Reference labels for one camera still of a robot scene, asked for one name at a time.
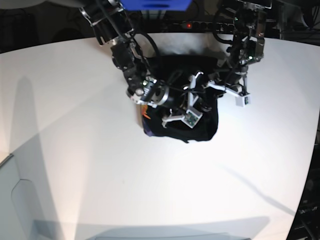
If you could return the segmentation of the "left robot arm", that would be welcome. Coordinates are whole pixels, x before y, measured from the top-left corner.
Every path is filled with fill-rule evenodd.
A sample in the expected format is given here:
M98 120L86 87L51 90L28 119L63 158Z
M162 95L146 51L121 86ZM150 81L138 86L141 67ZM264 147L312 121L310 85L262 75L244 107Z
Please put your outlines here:
M213 16L212 34L221 44L229 45L228 55L221 65L209 76L207 88L230 94L236 105L244 107L251 103L248 93L249 65L260 62L264 57L267 12L272 8L271 0L220 0ZM219 36L218 20L221 14L232 19L232 39Z

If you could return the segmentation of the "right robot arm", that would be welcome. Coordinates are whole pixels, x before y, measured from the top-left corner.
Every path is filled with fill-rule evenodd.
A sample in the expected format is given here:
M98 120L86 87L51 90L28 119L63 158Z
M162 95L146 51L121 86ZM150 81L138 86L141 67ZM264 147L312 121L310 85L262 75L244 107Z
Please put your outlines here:
M185 69L182 58L162 58L154 40L130 14L142 11L185 11L188 0L89 0L79 10L89 22L100 45L111 43L112 61L123 72L129 98L141 110L144 128L170 127L197 130L217 124L216 107L196 90L196 76L189 75L186 89L175 85Z

